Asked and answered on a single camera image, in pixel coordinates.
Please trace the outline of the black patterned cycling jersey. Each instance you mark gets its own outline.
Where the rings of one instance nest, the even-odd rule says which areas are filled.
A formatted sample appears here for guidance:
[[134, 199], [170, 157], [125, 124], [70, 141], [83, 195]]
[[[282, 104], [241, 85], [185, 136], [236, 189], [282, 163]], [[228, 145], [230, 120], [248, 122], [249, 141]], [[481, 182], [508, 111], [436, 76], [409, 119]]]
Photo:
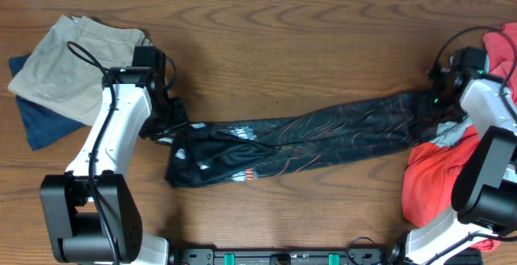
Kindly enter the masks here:
[[376, 158], [428, 142], [438, 124], [464, 117], [425, 90], [298, 117], [190, 124], [172, 138], [165, 179], [207, 187]]

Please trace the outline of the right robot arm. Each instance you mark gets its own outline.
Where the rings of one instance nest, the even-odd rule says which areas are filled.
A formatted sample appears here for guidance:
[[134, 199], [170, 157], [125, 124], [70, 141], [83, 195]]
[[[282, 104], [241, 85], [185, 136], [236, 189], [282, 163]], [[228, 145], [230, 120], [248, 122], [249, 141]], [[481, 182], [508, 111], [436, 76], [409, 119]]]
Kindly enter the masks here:
[[460, 107], [481, 138], [459, 173], [451, 204], [401, 244], [401, 264], [443, 264], [486, 239], [516, 240], [516, 184], [506, 180], [516, 161], [516, 107], [502, 79], [475, 75], [464, 86]]

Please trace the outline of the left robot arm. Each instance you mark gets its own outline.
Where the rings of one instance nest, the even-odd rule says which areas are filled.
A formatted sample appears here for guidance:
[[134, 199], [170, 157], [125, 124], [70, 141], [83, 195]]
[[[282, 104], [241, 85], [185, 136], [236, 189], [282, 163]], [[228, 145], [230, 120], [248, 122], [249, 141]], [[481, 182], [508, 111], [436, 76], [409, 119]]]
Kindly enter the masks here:
[[103, 87], [81, 151], [40, 186], [53, 256], [60, 263], [170, 264], [170, 243], [144, 232], [126, 175], [144, 124], [171, 119], [178, 101], [167, 94], [163, 68], [111, 68]]

